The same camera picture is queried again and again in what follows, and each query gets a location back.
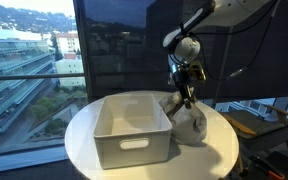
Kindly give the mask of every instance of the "office building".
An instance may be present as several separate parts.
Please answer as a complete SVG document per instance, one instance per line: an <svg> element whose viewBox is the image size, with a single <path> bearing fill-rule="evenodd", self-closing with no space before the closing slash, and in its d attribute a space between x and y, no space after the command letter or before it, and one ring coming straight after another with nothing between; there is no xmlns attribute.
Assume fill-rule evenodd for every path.
<svg viewBox="0 0 288 180"><path fill-rule="evenodd" d="M40 34L0 29L0 76L50 74L53 57ZM0 81L0 133L5 132L48 79Z"/></svg>

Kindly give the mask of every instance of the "white cloth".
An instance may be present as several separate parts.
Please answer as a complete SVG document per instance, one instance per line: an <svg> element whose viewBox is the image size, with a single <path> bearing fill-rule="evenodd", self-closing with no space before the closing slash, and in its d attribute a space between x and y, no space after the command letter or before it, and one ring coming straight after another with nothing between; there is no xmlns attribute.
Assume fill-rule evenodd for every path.
<svg viewBox="0 0 288 180"><path fill-rule="evenodd" d="M180 144L199 143L206 137L206 118L195 104L191 103L191 109L186 109L181 102L179 92L160 101L160 105L173 125L172 137Z"/></svg>

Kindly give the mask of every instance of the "sky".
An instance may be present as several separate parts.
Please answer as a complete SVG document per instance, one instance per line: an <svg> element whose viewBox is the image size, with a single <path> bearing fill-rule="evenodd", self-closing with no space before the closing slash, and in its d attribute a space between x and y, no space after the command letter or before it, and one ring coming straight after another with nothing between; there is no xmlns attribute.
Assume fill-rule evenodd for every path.
<svg viewBox="0 0 288 180"><path fill-rule="evenodd" d="M0 5L75 16L73 0L0 0Z"/></svg>

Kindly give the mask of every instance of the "black chair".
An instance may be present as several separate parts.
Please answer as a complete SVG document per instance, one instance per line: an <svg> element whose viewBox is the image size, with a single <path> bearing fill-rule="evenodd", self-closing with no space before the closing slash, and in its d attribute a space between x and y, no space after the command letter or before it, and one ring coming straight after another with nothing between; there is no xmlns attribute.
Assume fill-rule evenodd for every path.
<svg viewBox="0 0 288 180"><path fill-rule="evenodd" d="M288 147L288 112L273 106L266 107L276 111L277 123L264 121L246 110L221 113L235 129L240 145L251 153L270 149L283 142Z"/></svg>

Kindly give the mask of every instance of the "building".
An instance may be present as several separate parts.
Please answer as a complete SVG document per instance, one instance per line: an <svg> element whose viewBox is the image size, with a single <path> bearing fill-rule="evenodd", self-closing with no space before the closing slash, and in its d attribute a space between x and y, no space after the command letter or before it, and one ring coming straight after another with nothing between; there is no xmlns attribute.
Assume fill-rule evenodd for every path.
<svg viewBox="0 0 288 180"><path fill-rule="evenodd" d="M53 58L39 34L0 29L0 76L49 74ZM27 107L48 79L0 81L0 133Z"/></svg>
<svg viewBox="0 0 288 180"><path fill-rule="evenodd" d="M271 111L265 106L265 104L273 105L275 98L269 99L254 99L246 101L233 101L228 103L217 103L216 110L221 112L247 110L258 116L265 116Z"/></svg>
<svg viewBox="0 0 288 180"><path fill-rule="evenodd" d="M56 61L55 65L59 74L83 73L82 59L62 59ZM85 86L84 77L59 78L59 81L60 86L66 88Z"/></svg>
<svg viewBox="0 0 288 180"><path fill-rule="evenodd" d="M56 34L56 41L62 54L81 50L77 32Z"/></svg>
<svg viewBox="0 0 288 180"><path fill-rule="evenodd" d="M81 58L81 56L80 55L76 55L76 53L75 52L68 52L68 53L65 53L64 54L64 59L77 59L77 58Z"/></svg>
<svg viewBox="0 0 288 180"><path fill-rule="evenodd" d="M104 41L97 33L92 33L92 41L90 41L90 49L93 54L106 54L110 51L109 44Z"/></svg>
<svg viewBox="0 0 288 180"><path fill-rule="evenodd" d="M138 36L126 36L126 58L134 59L143 57L144 45L143 40Z"/></svg>

